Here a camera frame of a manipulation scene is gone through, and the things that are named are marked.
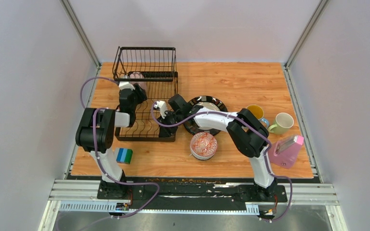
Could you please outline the pink ceramic mug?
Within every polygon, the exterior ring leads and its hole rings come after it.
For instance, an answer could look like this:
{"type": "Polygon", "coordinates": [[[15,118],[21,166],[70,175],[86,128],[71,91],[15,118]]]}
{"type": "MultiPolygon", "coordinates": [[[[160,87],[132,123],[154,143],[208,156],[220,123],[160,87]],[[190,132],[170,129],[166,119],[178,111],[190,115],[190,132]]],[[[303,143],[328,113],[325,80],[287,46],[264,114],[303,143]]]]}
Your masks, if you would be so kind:
{"type": "Polygon", "coordinates": [[[135,85],[138,85],[144,91],[147,90],[147,84],[145,81],[135,81],[136,79],[144,79],[144,75],[141,72],[133,72],[129,75],[131,79],[130,84],[132,85],[131,89],[135,89],[135,85]]]}

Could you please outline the blue butterfly mug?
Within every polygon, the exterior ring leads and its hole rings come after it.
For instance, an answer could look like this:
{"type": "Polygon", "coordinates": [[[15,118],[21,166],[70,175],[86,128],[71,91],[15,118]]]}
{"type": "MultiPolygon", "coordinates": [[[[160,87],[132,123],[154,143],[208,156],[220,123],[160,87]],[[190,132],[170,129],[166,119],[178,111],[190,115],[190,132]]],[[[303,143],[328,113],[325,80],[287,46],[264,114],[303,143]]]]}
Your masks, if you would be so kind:
{"type": "Polygon", "coordinates": [[[269,121],[264,117],[264,110],[262,107],[251,104],[247,106],[247,109],[266,127],[269,127],[269,121]]]}

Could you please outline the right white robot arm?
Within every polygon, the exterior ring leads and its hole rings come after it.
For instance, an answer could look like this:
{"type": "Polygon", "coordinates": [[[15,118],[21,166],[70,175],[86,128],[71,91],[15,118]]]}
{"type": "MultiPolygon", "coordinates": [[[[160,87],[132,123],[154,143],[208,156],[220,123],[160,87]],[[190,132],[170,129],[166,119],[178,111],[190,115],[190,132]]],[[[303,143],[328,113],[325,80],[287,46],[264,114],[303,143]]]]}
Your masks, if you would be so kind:
{"type": "Polygon", "coordinates": [[[267,156],[271,147],[269,132],[248,109],[228,112],[224,103],[215,97],[198,96],[186,102],[181,95],[176,94],[167,102],[154,102],[150,112],[154,111],[160,113],[160,119],[155,122],[161,128],[193,125],[192,131],[205,128],[207,131],[227,132],[237,150],[249,159],[257,197],[268,201],[275,195],[277,179],[267,156]]]}

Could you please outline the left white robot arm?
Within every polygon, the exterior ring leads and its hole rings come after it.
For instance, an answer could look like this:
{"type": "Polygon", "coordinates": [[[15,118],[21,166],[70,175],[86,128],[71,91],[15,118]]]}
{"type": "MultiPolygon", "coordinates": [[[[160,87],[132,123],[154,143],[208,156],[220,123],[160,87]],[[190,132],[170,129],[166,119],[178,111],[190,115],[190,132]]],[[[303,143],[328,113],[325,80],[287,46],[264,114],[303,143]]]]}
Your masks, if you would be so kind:
{"type": "Polygon", "coordinates": [[[122,199],[131,183],[126,181],[119,158],[129,157],[128,149],[112,150],[116,128],[131,127],[136,121],[136,107],[147,100],[146,90],[138,83],[119,91],[119,106],[115,109],[84,107],[75,140],[88,152],[101,172],[99,191],[106,196],[122,199]]]}

